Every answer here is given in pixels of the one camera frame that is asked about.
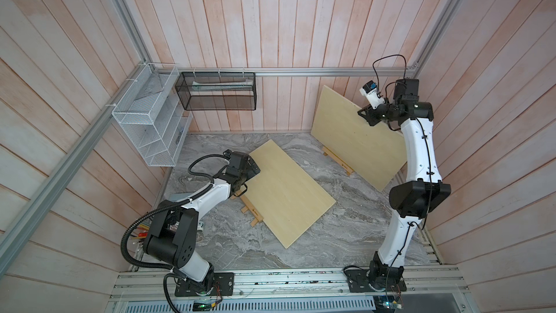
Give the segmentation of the wooden easel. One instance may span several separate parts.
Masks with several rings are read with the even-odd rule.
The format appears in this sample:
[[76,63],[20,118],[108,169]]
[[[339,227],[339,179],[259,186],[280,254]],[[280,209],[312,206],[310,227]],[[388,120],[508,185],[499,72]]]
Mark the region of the wooden easel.
[[230,198],[231,200],[240,199],[242,201],[243,207],[241,208],[241,212],[243,214],[246,214],[247,212],[251,213],[251,215],[253,216],[253,220],[250,222],[250,226],[252,228],[254,228],[257,224],[262,223],[264,221],[263,216],[259,213],[259,211],[256,209],[256,207],[253,205],[253,203],[246,195],[242,195],[242,196],[232,195]]
[[340,165],[344,171],[346,172],[347,175],[351,175],[354,173],[354,170],[347,164],[345,163],[342,159],[339,158],[339,156],[337,156],[336,154],[334,154],[330,149],[328,149],[326,146],[322,147],[322,151],[323,151],[323,155],[324,156],[329,156],[332,160],[334,160],[338,165]]

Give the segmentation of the plywood board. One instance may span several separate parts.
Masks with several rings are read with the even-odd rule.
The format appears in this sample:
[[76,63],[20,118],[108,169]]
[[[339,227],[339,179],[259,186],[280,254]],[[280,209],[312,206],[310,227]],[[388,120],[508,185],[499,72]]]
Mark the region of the plywood board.
[[302,167],[273,140],[250,153],[260,173],[246,182],[241,198],[285,249],[289,248],[335,203]]
[[324,86],[311,135],[382,191],[407,161],[404,138],[384,123],[370,126],[358,115],[359,110],[356,104]]

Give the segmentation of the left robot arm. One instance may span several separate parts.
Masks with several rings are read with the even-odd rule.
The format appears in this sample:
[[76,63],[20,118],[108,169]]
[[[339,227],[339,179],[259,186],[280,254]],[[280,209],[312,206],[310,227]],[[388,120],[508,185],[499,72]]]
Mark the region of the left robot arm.
[[[227,161],[216,174],[193,171],[204,159],[220,158]],[[151,222],[143,242],[143,251],[170,266],[178,278],[198,287],[201,292],[211,290],[214,266],[195,250],[198,222],[218,204],[247,191],[246,182],[261,172],[254,159],[243,152],[225,151],[209,154],[194,161],[188,168],[190,175],[208,178],[208,183],[191,195],[178,194],[178,200],[163,201]]]

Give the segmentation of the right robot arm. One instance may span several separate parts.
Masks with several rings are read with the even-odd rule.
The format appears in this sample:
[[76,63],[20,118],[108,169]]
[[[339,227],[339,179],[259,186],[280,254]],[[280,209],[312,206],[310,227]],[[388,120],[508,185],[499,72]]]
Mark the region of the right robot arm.
[[392,100],[381,97],[379,86],[373,81],[361,88],[369,106],[359,110],[359,116],[370,126],[396,122],[407,156],[406,180],[389,192],[393,212],[386,238],[369,265],[367,278],[376,291],[386,291],[399,284],[411,237],[428,214],[451,194],[451,187],[444,183],[436,163],[433,106],[420,101],[418,84],[417,79],[396,81]]

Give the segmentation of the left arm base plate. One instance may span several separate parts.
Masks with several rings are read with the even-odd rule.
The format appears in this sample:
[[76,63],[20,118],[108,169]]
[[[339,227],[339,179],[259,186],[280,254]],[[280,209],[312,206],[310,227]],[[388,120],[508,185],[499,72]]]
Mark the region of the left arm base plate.
[[175,288],[176,297],[231,296],[235,284],[233,272],[210,272],[202,282],[190,278],[179,280]]

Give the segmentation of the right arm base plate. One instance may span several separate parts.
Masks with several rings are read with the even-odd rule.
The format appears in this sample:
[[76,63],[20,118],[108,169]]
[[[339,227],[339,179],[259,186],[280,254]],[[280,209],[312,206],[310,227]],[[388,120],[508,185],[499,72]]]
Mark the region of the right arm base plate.
[[360,267],[349,267],[343,270],[351,293],[405,292],[407,285],[403,279],[403,268],[387,268],[373,272]]

